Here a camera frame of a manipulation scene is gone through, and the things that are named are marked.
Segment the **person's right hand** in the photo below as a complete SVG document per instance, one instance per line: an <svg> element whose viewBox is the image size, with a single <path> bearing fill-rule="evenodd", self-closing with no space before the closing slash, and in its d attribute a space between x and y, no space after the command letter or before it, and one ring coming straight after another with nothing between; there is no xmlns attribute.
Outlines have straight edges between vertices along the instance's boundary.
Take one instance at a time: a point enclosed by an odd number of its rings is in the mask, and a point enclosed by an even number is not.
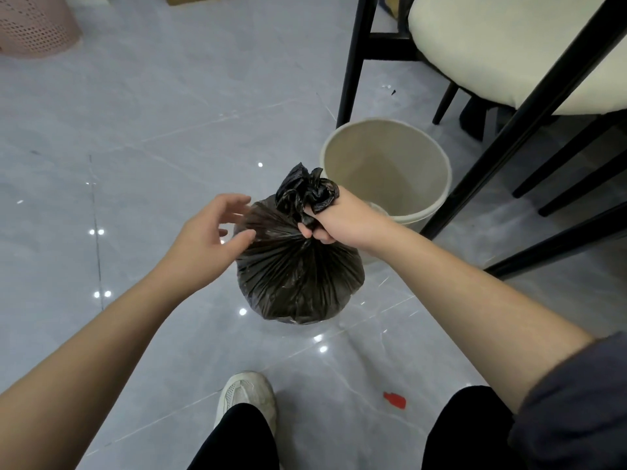
<svg viewBox="0 0 627 470"><path fill-rule="evenodd" d="M364 252L376 252L395 225L342 186L332 205L315 214L336 242Z"/></svg>

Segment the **person's left hand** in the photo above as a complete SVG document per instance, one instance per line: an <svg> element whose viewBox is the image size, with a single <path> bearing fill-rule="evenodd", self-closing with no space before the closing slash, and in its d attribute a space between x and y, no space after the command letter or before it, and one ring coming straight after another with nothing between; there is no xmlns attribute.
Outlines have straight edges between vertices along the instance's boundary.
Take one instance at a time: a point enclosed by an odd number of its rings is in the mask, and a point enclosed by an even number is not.
<svg viewBox="0 0 627 470"><path fill-rule="evenodd" d="M219 194L184 224L159 263L178 292L189 296L203 289L238 258L221 253L229 234L222 225L242 223L250 202L243 194Z"/></svg>

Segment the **black garbage bag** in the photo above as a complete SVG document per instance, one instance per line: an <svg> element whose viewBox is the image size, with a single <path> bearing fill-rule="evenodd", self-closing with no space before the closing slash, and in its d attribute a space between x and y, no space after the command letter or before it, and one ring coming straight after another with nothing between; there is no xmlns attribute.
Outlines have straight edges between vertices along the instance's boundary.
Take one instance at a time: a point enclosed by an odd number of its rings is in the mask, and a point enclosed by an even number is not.
<svg viewBox="0 0 627 470"><path fill-rule="evenodd" d="M298 224L315 230L306 214L330 207L340 196L336 183L309 172L302 163L287 174L278 190L255 202L234 225L234 234L254 230L255 240L236 259L239 290L265 320L312 324L337 316L363 286L359 252L341 243L323 244L302 235Z"/></svg>

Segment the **person's left forearm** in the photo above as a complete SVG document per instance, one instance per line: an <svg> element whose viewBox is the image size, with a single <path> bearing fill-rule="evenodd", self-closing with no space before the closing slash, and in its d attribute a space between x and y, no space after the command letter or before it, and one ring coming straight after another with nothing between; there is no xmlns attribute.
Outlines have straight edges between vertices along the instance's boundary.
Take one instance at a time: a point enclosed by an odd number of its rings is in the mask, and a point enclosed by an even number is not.
<svg viewBox="0 0 627 470"><path fill-rule="evenodd" d="M0 470L75 470L158 329L191 294L156 268L0 394Z"/></svg>

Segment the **person's right forearm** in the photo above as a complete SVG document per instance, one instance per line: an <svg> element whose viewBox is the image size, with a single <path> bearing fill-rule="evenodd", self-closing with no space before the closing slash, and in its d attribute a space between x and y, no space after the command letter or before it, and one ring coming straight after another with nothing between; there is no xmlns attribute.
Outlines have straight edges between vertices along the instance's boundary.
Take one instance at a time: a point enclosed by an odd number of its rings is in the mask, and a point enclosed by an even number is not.
<svg viewBox="0 0 627 470"><path fill-rule="evenodd" d="M517 413L546 374L595 338L403 226L371 246L404 281L506 406Z"/></svg>

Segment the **beige plastic waste bin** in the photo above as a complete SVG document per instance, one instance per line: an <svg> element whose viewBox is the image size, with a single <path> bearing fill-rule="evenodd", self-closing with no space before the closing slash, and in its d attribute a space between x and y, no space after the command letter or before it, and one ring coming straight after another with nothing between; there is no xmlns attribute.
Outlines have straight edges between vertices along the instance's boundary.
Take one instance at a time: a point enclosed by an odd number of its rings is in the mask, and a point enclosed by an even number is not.
<svg viewBox="0 0 627 470"><path fill-rule="evenodd" d="M320 151L326 178L349 190L394 222L376 252L377 260L404 236L424 226L448 197L448 156L427 133L402 121L368 118L337 128Z"/></svg>

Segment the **white sneaker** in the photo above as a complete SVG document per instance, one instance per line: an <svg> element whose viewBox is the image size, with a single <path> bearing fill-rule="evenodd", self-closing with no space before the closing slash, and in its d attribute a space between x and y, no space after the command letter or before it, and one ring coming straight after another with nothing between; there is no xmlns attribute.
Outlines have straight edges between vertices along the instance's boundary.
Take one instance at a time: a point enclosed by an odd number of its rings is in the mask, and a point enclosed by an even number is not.
<svg viewBox="0 0 627 470"><path fill-rule="evenodd" d="M226 412L239 403L250 404L261 411L272 435L276 435L277 399L270 382L262 373L244 371L229 378L217 401L214 428L221 422Z"/></svg>

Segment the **person's black trouser legs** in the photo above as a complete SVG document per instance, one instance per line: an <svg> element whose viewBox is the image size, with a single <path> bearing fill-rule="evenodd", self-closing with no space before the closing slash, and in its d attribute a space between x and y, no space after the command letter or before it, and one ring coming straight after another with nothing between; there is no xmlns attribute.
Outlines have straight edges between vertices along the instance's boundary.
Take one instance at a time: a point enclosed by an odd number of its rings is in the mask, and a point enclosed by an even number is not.
<svg viewBox="0 0 627 470"><path fill-rule="evenodd" d="M527 470L507 439L513 414L486 386L462 388L427 436L421 470ZM187 470L283 470L261 411L239 403L212 430Z"/></svg>

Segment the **black chair with cream cushion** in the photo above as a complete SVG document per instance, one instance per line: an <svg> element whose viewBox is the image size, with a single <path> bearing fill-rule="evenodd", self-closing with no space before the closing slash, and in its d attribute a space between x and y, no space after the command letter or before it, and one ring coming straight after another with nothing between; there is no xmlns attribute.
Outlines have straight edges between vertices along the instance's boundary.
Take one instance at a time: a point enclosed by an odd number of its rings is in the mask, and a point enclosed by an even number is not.
<svg viewBox="0 0 627 470"><path fill-rule="evenodd" d="M372 32L359 0L336 129L351 122L365 60L424 62L494 112L489 145L421 234L434 239L550 117L597 118L513 191L534 189L627 118L627 0L399 0L398 32Z"/></svg>

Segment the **pink perforated laundry basket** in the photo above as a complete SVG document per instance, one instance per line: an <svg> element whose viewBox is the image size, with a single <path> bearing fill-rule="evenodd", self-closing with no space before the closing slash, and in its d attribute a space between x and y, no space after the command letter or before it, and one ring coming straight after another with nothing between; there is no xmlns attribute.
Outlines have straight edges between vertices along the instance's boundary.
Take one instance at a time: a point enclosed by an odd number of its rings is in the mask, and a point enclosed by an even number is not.
<svg viewBox="0 0 627 470"><path fill-rule="evenodd" d="M68 50L81 37L66 0L0 0L0 54L47 57Z"/></svg>

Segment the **dark grey rolled sleeve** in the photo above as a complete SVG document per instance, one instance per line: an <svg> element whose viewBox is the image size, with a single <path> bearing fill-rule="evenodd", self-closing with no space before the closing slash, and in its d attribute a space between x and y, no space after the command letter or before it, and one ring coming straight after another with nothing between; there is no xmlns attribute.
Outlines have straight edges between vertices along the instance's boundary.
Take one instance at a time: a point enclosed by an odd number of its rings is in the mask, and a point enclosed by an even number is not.
<svg viewBox="0 0 627 470"><path fill-rule="evenodd" d="M527 470L627 470L627 332L548 372L509 434Z"/></svg>

